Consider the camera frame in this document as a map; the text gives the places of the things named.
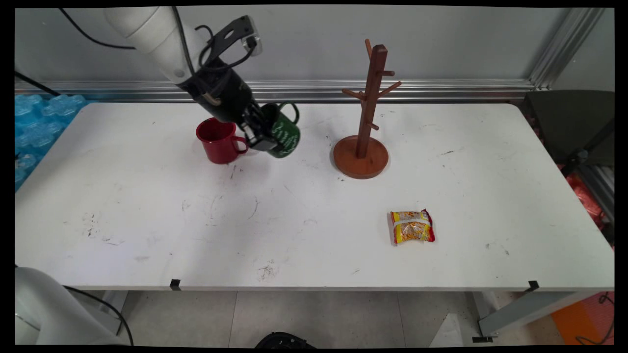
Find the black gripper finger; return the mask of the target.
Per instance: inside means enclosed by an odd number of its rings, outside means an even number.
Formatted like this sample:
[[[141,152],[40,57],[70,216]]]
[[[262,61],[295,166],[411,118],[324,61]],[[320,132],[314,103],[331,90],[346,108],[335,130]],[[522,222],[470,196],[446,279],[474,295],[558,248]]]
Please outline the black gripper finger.
[[[277,120],[277,109],[276,103],[260,106],[257,102],[250,102],[245,108],[244,120],[254,134],[271,134]]]
[[[249,148],[258,151],[269,151],[278,145],[278,141],[271,132],[262,127],[243,125],[242,131]]]

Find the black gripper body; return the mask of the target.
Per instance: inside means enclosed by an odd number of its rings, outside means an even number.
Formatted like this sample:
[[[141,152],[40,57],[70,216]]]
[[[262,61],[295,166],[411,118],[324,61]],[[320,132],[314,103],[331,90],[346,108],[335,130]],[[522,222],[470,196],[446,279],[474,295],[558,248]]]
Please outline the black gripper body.
[[[179,88],[222,122],[249,124],[254,116],[253,92],[226,63],[206,63],[192,76],[179,78]]]

